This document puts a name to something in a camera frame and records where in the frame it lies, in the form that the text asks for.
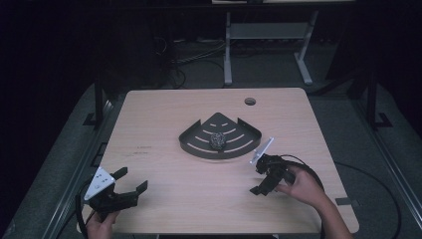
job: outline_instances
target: hand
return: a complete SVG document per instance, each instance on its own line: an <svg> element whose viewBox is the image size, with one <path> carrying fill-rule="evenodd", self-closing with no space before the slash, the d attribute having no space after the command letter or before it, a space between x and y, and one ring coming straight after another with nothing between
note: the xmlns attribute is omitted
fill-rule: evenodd
<svg viewBox="0 0 422 239"><path fill-rule="evenodd" d="M295 183L293 185L279 184L276 186L277 191L284 192L315 208L329 200L316 180L305 170L296 166L289 166L289 172L295 175Z"/></svg>
<svg viewBox="0 0 422 239"><path fill-rule="evenodd" d="M325 238L352 238L337 208L326 196L316 180L299 167L290 166L289 171L295 175L295 183L293 185L279 184L276 186L276 190L284 192L316 209L324 225Z"/></svg>
<svg viewBox="0 0 422 239"><path fill-rule="evenodd" d="M104 222L100 215L95 212L93 217L87 222L88 238L90 239L111 239L112 225L119 211L110 213Z"/></svg>

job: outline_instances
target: dark quarter-circle tray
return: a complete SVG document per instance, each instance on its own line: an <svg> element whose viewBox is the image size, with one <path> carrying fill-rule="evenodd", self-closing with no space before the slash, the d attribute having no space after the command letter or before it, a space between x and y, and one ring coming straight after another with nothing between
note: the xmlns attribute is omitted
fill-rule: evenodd
<svg viewBox="0 0 422 239"><path fill-rule="evenodd" d="M213 133L223 133L225 146L214 149L210 144ZM179 136L180 146L186 152L207 159L228 159L244 155L261 142L261 132L245 121L228 119L221 113L214 114L205 123L197 121Z"/></svg>

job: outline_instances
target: dark background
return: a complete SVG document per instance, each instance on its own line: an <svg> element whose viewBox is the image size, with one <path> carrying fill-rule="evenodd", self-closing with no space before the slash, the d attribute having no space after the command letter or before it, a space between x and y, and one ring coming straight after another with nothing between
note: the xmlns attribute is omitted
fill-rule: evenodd
<svg viewBox="0 0 422 239"><path fill-rule="evenodd" d="M156 13L96 11L98 6L71 0L0 1L0 233L88 86L102 79L110 97L158 88L166 60L154 54L152 36L194 40L224 34L219 30L224 18L218 14L176 15L169 26L157 21L162 18ZM336 56L341 61L331 71L339 77L350 68L369 66L419 135L421 8L417 0L357 1ZM317 38L326 37L321 29L337 27L329 24L329 14L320 15ZM206 32L201 24L208 26Z"/></svg>

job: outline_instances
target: floor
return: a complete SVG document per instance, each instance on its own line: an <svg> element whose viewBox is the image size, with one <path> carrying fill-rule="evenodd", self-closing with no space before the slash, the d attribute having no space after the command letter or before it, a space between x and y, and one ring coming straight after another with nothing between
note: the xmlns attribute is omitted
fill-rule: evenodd
<svg viewBox="0 0 422 239"><path fill-rule="evenodd" d="M233 85L224 86L223 55L197 57L221 42L178 43L179 65L170 71L161 89L286 88L313 92L329 84L324 79L335 45L314 43L306 57L314 83L305 86L293 52L301 42L239 42L232 59ZM378 87L377 111L385 113L393 127L373 130L364 119L365 97L346 96L350 83L317 97L309 97L342 183L359 221L355 238L422 238L412 195L397 177L400 172L414 197L422 198L422 140ZM84 125L95 111L94 87L76 105L45 164L3 238L82 238L77 231L74 196L82 181L96 170L111 135L125 93L105 105L105 120L97 130ZM396 164L398 172L391 170ZM114 235L114 238L156 238L156 235ZM279 235L279 238L319 238L319 235Z"/></svg>

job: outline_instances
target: wire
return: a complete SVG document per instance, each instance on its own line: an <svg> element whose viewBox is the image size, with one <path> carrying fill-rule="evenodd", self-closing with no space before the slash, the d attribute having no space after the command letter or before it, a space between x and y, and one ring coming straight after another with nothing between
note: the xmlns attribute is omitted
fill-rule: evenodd
<svg viewBox="0 0 422 239"><path fill-rule="evenodd" d="M60 229L59 233L57 234L56 239L59 239L60 238L60 236L62 235L62 233L65 230L66 226L69 224L69 222L75 216L76 213L77 213L77 210L74 210L72 212L72 214L68 217L68 219L66 219L65 223L63 224L62 228Z"/></svg>
<svg viewBox="0 0 422 239"><path fill-rule="evenodd" d="M84 235L85 238L88 238L87 226L85 225L84 218L82 216L82 203L81 203L81 194L84 188L90 184L92 178L86 180L82 186L80 187L78 194L75 195L75 211L77 214L78 224L80 226L81 233Z"/></svg>
<svg viewBox="0 0 422 239"><path fill-rule="evenodd" d="M307 165L307 164L306 164L306 163L304 163L304 162L303 162L300 158L298 158L298 157L296 157L296 156L293 156L293 155L290 155L290 154L283 154L283 155L280 155L280 157L281 157L281 158L283 158L284 156L295 158L295 159L299 160L301 163L303 163L304 165Z"/></svg>
<svg viewBox="0 0 422 239"><path fill-rule="evenodd" d="M357 167L354 167L354 166L351 166L351 165L348 165L348 164L345 164L345 163L342 163L342 162L338 162L338 161L335 161L334 163L341 165L341 166L344 166L344 167L354 169L354 170L356 170L356 171L358 171L362 174L365 174L366 176L368 176L368 177L372 178L373 180L375 180L376 182L378 182L388 192L388 194L390 195L391 199L394 202L394 206L395 206L395 209L396 209L396 212L397 212L397 227L396 227L396 230L394 232L394 235L391 238L393 238L393 239L397 238L398 235L400 234L400 229L401 229L401 210L400 210L400 206L398 205L397 199L394 197L391 190L381 180L379 180L378 178L376 178L375 176L373 176L372 174L370 174L367 171L364 171L360 168L357 168Z"/></svg>

